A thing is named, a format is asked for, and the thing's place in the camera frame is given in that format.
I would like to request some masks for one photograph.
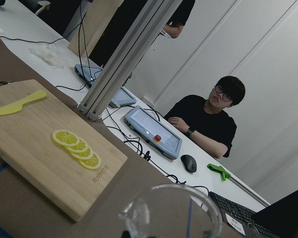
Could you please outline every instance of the yellow lemon slice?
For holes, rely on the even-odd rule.
[[[77,145],[68,146],[65,147],[65,149],[73,153],[83,153],[88,149],[88,144],[82,138],[79,138],[79,143]]]
[[[96,170],[101,166],[101,159],[99,155],[93,152],[93,156],[88,160],[78,160],[80,165],[89,170]]]
[[[52,133],[55,143],[62,146],[75,146],[79,143],[79,138],[69,130],[55,130]]]
[[[85,152],[81,152],[81,153],[73,153],[70,152],[70,154],[78,160],[88,160],[93,156],[93,150],[88,146],[87,150]]]

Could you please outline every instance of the man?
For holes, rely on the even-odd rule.
[[[183,0],[173,15],[168,20],[163,30],[168,33],[171,38],[177,38],[183,30],[187,22],[195,0]]]
[[[186,96],[164,118],[213,158],[228,157],[236,124],[223,109],[239,104],[244,96],[244,84],[237,77],[226,76],[217,82],[207,100]]]

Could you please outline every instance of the wristwatch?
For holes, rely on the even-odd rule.
[[[194,131],[195,131],[194,128],[189,127],[189,130],[185,133],[185,135],[186,135],[187,137],[190,137],[190,135],[191,135]]]

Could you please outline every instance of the man's hand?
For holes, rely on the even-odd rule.
[[[168,122],[182,133],[187,133],[189,130],[189,126],[187,125],[187,123],[185,123],[185,121],[182,118],[168,118]]]

